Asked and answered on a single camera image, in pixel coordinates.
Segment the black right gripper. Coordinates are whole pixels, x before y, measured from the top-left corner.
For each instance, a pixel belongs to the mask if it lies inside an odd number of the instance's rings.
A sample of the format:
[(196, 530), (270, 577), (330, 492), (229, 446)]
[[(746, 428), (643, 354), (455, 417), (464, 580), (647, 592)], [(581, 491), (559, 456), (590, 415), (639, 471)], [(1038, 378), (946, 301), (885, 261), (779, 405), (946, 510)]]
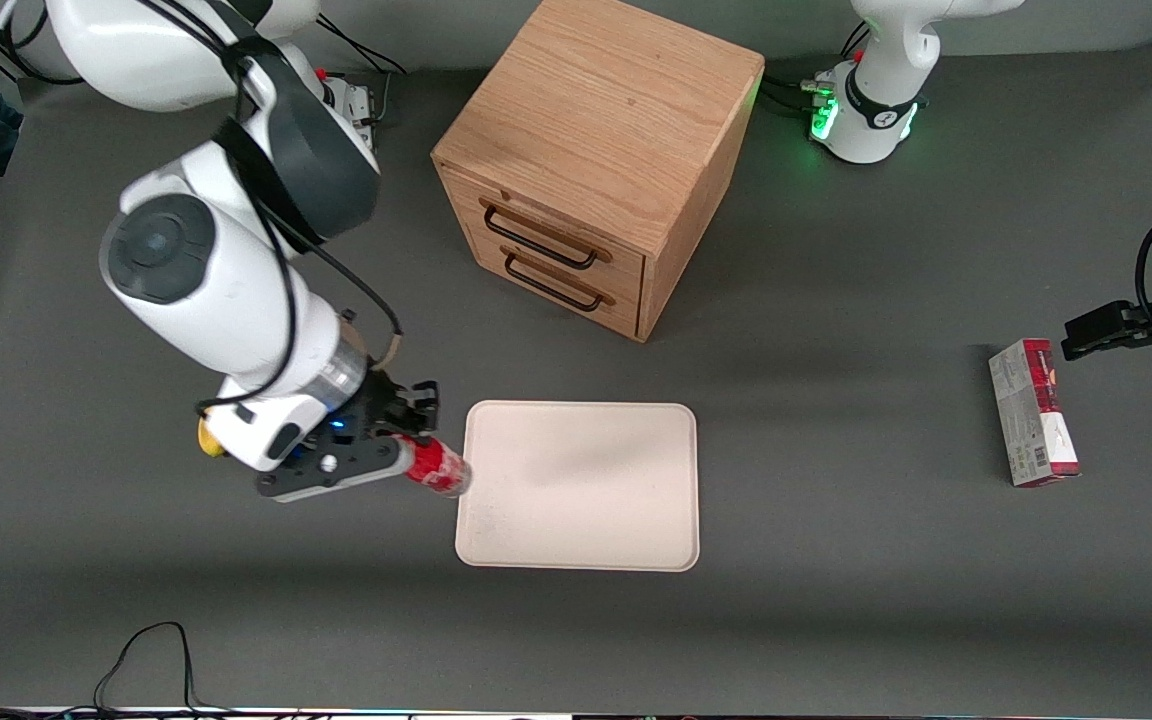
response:
[(379, 435), (403, 435), (429, 444), (440, 411), (435, 381), (407, 387), (387, 372), (369, 372), (353, 397), (332, 411), (300, 444), (300, 458), (323, 465), (333, 457), (344, 465), (357, 457), (361, 445)]

